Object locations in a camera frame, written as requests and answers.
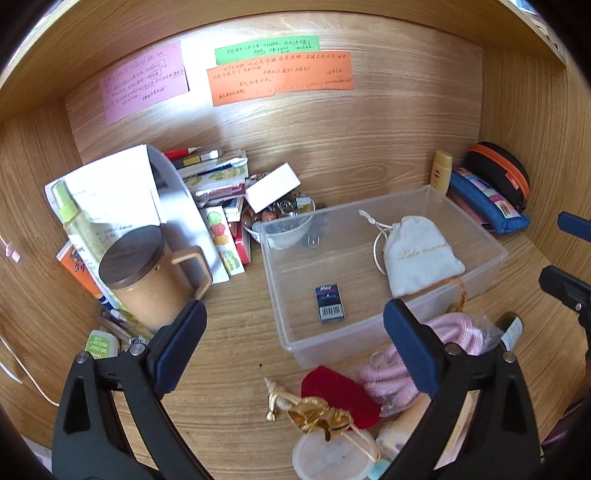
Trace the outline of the orange glue bottle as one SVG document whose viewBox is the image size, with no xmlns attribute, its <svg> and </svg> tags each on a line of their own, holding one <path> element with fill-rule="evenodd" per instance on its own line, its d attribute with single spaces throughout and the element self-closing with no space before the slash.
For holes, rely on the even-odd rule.
<svg viewBox="0 0 591 480">
<path fill-rule="evenodd" d="M 119 340 L 111 333 L 92 330 L 88 335 L 84 350 L 94 360 L 114 358 L 119 354 Z"/>
</svg>

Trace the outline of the round white powder puff case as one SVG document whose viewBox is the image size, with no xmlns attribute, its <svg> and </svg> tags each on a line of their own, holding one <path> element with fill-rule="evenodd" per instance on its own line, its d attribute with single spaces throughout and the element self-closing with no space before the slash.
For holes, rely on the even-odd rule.
<svg viewBox="0 0 591 480">
<path fill-rule="evenodd" d="M 331 441 L 319 430 L 301 436 L 291 461 L 298 478 L 305 480 L 366 479 L 381 453 L 368 431 L 349 430 Z"/>
</svg>

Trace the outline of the gold tassel ornament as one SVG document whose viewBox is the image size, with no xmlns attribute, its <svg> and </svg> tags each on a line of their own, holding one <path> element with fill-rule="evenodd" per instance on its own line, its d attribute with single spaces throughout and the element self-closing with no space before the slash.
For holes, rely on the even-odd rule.
<svg viewBox="0 0 591 480">
<path fill-rule="evenodd" d="M 367 438 L 356 426 L 349 411 L 334 407 L 321 397 L 298 397 L 273 379 L 264 377 L 263 382 L 269 393 L 267 422 L 276 421 L 284 413 L 290 423 L 304 435 L 320 431 L 322 439 L 327 443 L 344 438 L 370 461 L 377 463 L 381 459 L 376 442 Z"/>
</svg>

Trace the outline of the white drawstring pouch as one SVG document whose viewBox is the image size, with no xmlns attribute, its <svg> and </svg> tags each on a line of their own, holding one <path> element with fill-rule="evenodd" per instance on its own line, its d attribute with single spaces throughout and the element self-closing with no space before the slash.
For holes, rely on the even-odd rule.
<svg viewBox="0 0 591 480">
<path fill-rule="evenodd" d="M 427 217 L 405 216 L 388 225 L 362 209 L 359 214 L 379 231 L 373 242 L 374 263 L 387 277 L 394 298 L 419 294 L 464 274 L 464 263 Z"/>
</svg>

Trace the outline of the black orange zip case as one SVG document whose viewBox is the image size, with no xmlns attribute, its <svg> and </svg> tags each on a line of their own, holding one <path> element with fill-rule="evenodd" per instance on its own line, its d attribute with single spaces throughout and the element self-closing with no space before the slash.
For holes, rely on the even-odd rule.
<svg viewBox="0 0 591 480">
<path fill-rule="evenodd" d="M 508 150 L 488 141 L 474 144 L 465 156 L 464 167 L 503 195 L 518 212 L 531 196 L 528 172 Z"/>
</svg>

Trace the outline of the green spray bottle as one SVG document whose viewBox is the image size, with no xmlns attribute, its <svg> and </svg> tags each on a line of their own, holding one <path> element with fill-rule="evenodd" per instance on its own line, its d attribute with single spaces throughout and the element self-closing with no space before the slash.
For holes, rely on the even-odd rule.
<svg viewBox="0 0 591 480">
<path fill-rule="evenodd" d="M 58 216 L 69 240 L 87 268 L 97 275 L 100 261 L 106 252 L 99 238 L 97 225 L 78 205 L 63 180 L 57 181 L 51 187 L 51 192 L 58 208 Z"/>
</svg>

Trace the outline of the dark green glass bottle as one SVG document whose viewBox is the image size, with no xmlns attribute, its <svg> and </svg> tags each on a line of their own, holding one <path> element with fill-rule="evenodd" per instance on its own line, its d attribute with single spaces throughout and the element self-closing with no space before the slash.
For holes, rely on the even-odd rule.
<svg viewBox="0 0 591 480">
<path fill-rule="evenodd" d="M 513 351 L 524 332 L 521 317 L 515 312 L 505 312 L 495 321 L 495 326 L 502 331 L 500 348 L 504 351 Z"/>
</svg>

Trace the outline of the yellow lotion tube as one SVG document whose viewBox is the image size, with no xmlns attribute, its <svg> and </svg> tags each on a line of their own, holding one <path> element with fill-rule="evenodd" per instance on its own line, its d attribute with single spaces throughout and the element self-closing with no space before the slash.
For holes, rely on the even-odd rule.
<svg viewBox="0 0 591 480">
<path fill-rule="evenodd" d="M 430 185 L 446 195 L 453 171 L 453 156 L 443 150 L 437 150 L 432 163 Z"/>
</svg>

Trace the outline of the red white marker pen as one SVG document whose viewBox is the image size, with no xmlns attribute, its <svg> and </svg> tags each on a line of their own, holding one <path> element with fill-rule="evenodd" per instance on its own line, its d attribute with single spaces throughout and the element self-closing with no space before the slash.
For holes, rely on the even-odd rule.
<svg viewBox="0 0 591 480">
<path fill-rule="evenodd" d="M 164 151 L 163 154 L 171 161 L 185 158 L 198 151 L 198 147 L 187 147 L 183 149 Z"/>
</svg>

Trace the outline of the red velvet pouch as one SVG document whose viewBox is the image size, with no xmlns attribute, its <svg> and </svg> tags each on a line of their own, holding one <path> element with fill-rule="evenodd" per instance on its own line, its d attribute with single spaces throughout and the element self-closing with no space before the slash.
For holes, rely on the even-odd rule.
<svg viewBox="0 0 591 480">
<path fill-rule="evenodd" d="M 301 395 L 320 397 L 332 407 L 348 411 L 360 429 L 373 428 L 381 419 L 381 406 L 362 385 L 325 366 L 318 366 L 304 377 Z"/>
</svg>

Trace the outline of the orange sticky note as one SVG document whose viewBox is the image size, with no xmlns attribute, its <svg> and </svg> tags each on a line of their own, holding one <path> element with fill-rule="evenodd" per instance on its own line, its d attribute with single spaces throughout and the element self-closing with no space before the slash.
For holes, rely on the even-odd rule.
<svg viewBox="0 0 591 480">
<path fill-rule="evenodd" d="M 352 90 L 349 51 L 277 54 L 236 61 L 207 71 L 215 107 L 280 93 Z"/>
</svg>

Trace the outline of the green sticky note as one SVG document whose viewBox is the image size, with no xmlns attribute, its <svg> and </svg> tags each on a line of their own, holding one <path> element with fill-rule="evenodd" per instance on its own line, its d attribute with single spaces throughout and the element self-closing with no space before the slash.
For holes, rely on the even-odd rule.
<svg viewBox="0 0 591 480">
<path fill-rule="evenodd" d="M 216 48 L 214 57 L 217 65 L 224 65 L 262 56 L 319 50 L 318 36 L 297 35 L 249 40 Z"/>
</svg>

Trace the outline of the white paper file holder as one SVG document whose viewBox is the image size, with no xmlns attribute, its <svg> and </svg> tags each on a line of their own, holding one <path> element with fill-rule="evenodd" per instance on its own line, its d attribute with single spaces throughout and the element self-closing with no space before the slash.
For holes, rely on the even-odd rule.
<svg viewBox="0 0 591 480">
<path fill-rule="evenodd" d="M 45 195 L 55 213 L 59 208 L 52 187 L 60 181 L 89 220 L 103 229 L 105 245 L 129 230 L 156 225 L 162 228 L 171 249 L 201 249 L 212 282 L 228 282 L 229 275 L 197 204 L 172 163 L 157 148 L 137 145 L 50 181 Z"/>
</svg>

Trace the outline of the brown lidded mug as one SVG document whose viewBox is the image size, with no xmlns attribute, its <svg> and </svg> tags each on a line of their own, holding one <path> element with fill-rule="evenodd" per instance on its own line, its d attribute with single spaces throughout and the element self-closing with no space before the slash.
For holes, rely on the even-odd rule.
<svg viewBox="0 0 591 480">
<path fill-rule="evenodd" d="M 172 323 L 188 301 L 204 297 L 213 284 L 201 249 L 171 250 L 155 225 L 116 240 L 100 261 L 99 277 L 151 332 Z"/>
</svg>

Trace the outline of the white bowl of trinkets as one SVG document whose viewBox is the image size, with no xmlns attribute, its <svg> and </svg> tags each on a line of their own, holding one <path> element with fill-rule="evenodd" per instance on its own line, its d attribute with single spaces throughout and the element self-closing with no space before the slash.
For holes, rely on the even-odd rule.
<svg viewBox="0 0 591 480">
<path fill-rule="evenodd" d="M 300 241 L 311 226 L 311 213 L 317 204 L 308 194 L 291 191 L 274 201 L 259 213 L 246 205 L 242 209 L 243 229 L 257 243 L 266 236 L 270 246 L 276 249 L 290 248 Z"/>
</svg>

